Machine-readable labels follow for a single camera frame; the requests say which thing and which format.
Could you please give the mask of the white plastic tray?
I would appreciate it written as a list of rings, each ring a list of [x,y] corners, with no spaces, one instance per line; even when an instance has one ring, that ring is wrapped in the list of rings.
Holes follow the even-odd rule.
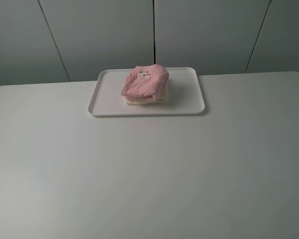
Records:
[[[205,103],[196,71],[190,67],[167,68],[168,99],[164,104],[127,105],[121,90],[131,69],[105,70],[99,74],[88,112],[94,117],[198,115]]]

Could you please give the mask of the pink towel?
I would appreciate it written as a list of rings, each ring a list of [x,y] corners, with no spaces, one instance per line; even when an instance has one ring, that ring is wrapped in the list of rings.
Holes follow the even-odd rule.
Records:
[[[169,73],[161,65],[136,66],[128,76],[121,90],[126,100],[150,98],[158,100],[161,91],[168,85]]]

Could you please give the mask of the white towel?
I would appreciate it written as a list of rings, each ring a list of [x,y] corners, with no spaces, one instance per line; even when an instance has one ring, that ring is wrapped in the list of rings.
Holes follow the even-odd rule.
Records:
[[[138,98],[133,100],[126,100],[127,105],[149,105],[149,104],[165,104],[169,98],[168,95],[168,86],[165,86],[161,91],[160,97],[158,100],[154,101],[150,98]]]

